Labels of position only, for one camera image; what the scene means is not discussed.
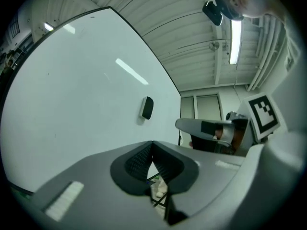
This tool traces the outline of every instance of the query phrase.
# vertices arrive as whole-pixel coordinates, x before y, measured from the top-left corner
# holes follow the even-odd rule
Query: person
[[[9,62],[10,61],[12,61],[12,63],[13,63],[14,55],[15,55],[15,51],[14,50],[11,50],[11,51],[8,52],[8,54],[6,55],[6,58],[5,58],[5,60],[4,60],[3,64],[2,64],[2,66],[1,66],[0,74],[2,73],[2,71],[4,71],[4,69],[6,67],[9,66]]]
[[[266,14],[276,17],[285,27],[288,52],[285,59],[285,66],[289,70],[301,57],[304,49],[303,41],[297,33],[297,28],[287,12],[286,8],[278,0],[215,0],[217,7],[222,14],[230,20],[241,21],[244,17],[259,18]],[[220,139],[223,130],[216,130],[215,135]],[[235,150],[241,144],[244,132],[236,130],[232,141],[232,148]]]
[[[0,65],[2,65],[2,63],[5,60],[5,58],[6,58],[6,53],[1,54],[1,56],[0,56]]]
[[[8,61],[8,64],[7,64],[7,67],[5,67],[5,69],[7,69],[8,67],[12,67],[13,65],[13,60],[12,59],[9,59]]]

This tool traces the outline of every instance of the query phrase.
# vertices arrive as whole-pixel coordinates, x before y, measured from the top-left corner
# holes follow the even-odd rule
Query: pipe
[[[283,51],[284,45],[285,45],[286,43],[287,43],[287,38],[284,37],[282,46],[280,47],[280,50],[279,50],[279,52],[278,52],[278,54],[277,54],[277,57],[276,57],[276,59],[275,59],[273,65],[272,65],[271,69],[269,70],[268,74],[265,75],[264,80],[263,80],[263,81],[261,82],[261,84],[259,85],[259,88],[261,88],[261,86],[263,85],[263,83],[266,81],[266,79],[267,79],[268,76],[270,75],[271,71],[274,69],[274,67],[275,67],[275,65],[276,65],[276,62],[278,61],[278,59],[279,59],[279,57],[280,57],[280,54],[281,54],[281,52]]]
[[[272,45],[272,41],[273,41],[273,36],[274,36],[274,30],[275,30],[275,23],[276,23],[276,19],[275,18],[272,18],[271,20],[271,23],[270,23],[270,31],[269,31],[269,35],[268,35],[268,40],[267,40],[267,43],[266,43],[266,47],[265,47],[265,50],[264,50],[264,54],[263,54],[263,57],[261,59],[261,62],[260,62],[260,65],[259,65],[259,69],[258,71],[256,72],[256,75],[254,76],[251,84],[249,85],[249,88],[248,88],[248,92],[251,90],[251,88],[254,86],[259,74],[261,73],[262,71],[262,68],[264,66],[264,63],[268,57],[268,54],[269,54],[269,50],[271,48],[271,45]]]
[[[260,46],[262,45],[262,41],[263,41],[263,34],[264,34],[264,28],[262,27],[260,28],[259,41],[258,41],[257,50],[256,50],[257,57],[259,57]]]
[[[276,48],[276,45],[277,45],[277,41],[278,41],[279,33],[280,33],[281,29],[282,29],[282,24],[281,24],[281,22],[280,22],[280,21],[276,21],[276,30],[275,30],[275,34],[274,34],[274,38],[273,38],[273,43],[272,43],[272,46],[271,46],[269,55],[268,55],[268,57],[267,57],[267,59],[266,59],[265,65],[264,65],[264,67],[263,67],[263,69],[262,69],[262,71],[261,71],[261,73],[260,73],[260,75],[259,75],[257,81],[255,82],[255,84],[254,84],[252,90],[254,90],[254,89],[257,87],[257,85],[259,84],[260,80],[262,79],[262,77],[263,77],[263,75],[264,75],[266,69],[267,69],[268,66],[269,66],[269,63],[270,63],[270,61],[271,61],[271,59],[272,59],[272,56],[273,56],[273,54],[274,54],[274,52],[275,52],[275,48]]]
[[[260,54],[259,54],[259,59],[262,59],[264,49],[265,49],[265,43],[267,42],[268,34],[269,34],[269,27],[270,27],[270,17],[268,15],[264,16],[264,35],[263,35],[263,40],[260,48]]]

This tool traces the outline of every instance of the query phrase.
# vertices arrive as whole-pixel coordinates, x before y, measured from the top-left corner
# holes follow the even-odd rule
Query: ceiling
[[[250,84],[260,63],[256,57],[260,29],[243,21],[237,65],[229,65],[230,22],[216,27],[202,12],[208,0],[33,0],[31,27],[34,41],[46,31],[44,22],[57,26],[66,20],[112,6],[143,37],[179,91]],[[220,47],[212,51],[210,42]]]

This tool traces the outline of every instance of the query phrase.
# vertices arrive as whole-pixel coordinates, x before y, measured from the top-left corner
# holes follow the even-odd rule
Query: window
[[[22,43],[20,43],[19,48],[23,52],[28,52],[30,48],[34,45],[32,34],[30,34]]]
[[[17,34],[20,33],[19,25],[18,25],[18,14],[15,14],[13,20],[11,21],[10,25],[10,33],[11,37],[14,38]]]
[[[217,95],[197,97],[198,119],[221,120]]]

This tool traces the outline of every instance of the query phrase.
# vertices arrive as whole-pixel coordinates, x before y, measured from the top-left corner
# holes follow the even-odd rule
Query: wall
[[[178,144],[181,97],[134,30],[110,9],[70,26],[75,31],[57,28],[29,55],[3,107],[7,179],[32,192],[92,154],[148,140]],[[145,96],[154,101],[149,120],[139,117]]]
[[[44,28],[44,22],[47,21],[48,3],[49,0],[33,0],[31,27],[34,43],[36,43],[47,32]]]
[[[276,61],[276,64],[273,70],[271,71],[270,75],[267,77],[266,81],[261,85],[260,92],[266,92],[267,94],[272,94],[274,90],[278,87],[278,85],[285,79],[285,77],[288,74],[285,64],[284,64],[287,53],[288,53],[287,43],[285,42],[283,44],[280,55]],[[274,131],[274,134],[284,133],[285,131],[288,130],[287,125],[283,119],[281,112],[279,111],[277,105],[275,104],[275,102],[273,102],[273,105],[275,107],[277,116],[281,124],[280,128]]]
[[[193,97],[181,99],[181,118],[194,118],[194,100]],[[183,143],[181,146],[191,148],[189,142],[192,141],[191,136],[186,132],[181,132]]]
[[[234,87],[216,87],[216,88],[208,88],[208,89],[201,89],[201,90],[194,90],[194,91],[184,91],[181,92],[181,97],[188,97],[198,95],[212,95],[212,94],[219,94],[220,103],[221,103],[221,110],[222,110],[222,117],[225,120],[227,113],[231,111],[236,111],[241,101],[248,96],[254,95],[259,93],[258,91],[250,91],[247,92],[244,86],[236,86],[236,91]]]
[[[26,39],[31,33],[30,23],[28,19],[31,17],[31,0],[27,0],[18,10],[18,25],[20,33],[18,33],[14,38],[12,38],[10,30],[6,31],[6,37],[4,38],[4,43],[2,47],[4,52],[9,50],[15,50],[18,45]]]

